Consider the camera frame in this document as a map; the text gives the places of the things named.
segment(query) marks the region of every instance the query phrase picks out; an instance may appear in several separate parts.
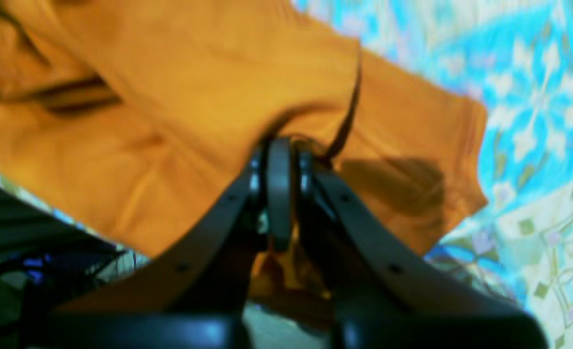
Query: orange fabric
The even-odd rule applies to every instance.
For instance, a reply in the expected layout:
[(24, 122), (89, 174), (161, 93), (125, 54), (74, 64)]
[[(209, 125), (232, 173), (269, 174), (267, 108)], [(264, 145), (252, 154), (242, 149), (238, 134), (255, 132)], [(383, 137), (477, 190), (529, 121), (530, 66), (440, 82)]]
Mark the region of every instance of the orange fabric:
[[(484, 109), (288, 0), (0, 0), (0, 172), (156, 256), (262, 137), (301, 133), (327, 146), (358, 69), (337, 171), (424, 254), (486, 203), (475, 172)], [(276, 268), (259, 264), (252, 293), (319, 282), (293, 267), (298, 254), (275, 258), (284, 275), (271, 279), (260, 270)]]

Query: screw hole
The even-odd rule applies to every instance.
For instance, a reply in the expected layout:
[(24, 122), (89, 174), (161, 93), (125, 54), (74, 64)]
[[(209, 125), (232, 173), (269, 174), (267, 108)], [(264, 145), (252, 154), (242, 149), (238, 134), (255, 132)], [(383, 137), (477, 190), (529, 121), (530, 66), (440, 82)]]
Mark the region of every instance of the screw hole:
[(394, 263), (388, 264), (387, 269), (394, 274), (402, 274), (403, 272), (402, 267)]
[(182, 262), (181, 264), (176, 266), (176, 271), (178, 272), (184, 272), (187, 269), (189, 269), (189, 267), (191, 267), (191, 265), (187, 262)]

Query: orange cloth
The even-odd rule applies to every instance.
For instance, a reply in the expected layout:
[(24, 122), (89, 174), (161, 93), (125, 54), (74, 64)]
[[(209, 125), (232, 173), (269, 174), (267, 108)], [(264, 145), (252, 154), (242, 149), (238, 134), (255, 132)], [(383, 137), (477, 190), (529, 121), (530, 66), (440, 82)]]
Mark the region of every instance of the orange cloth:
[[(0, 172), (156, 256), (211, 207), (262, 137), (330, 144), (359, 69), (337, 172), (424, 254), (486, 203), (476, 175), (484, 108), (288, 0), (0, 0)], [(292, 265), (296, 255), (278, 259)], [(307, 282), (296, 268), (284, 272), (286, 287)], [(251, 291), (266, 282), (258, 276)]]

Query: bedsheet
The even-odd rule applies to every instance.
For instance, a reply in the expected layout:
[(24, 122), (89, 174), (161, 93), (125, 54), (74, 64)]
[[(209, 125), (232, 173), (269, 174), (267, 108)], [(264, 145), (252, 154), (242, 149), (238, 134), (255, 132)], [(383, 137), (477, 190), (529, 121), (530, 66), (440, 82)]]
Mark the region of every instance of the bedsheet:
[[(484, 102), (479, 179), (490, 203), (426, 258), (532, 312), (550, 347), (573, 349), (573, 0), (293, 2)], [(1, 176), (0, 186), (82, 227)]]

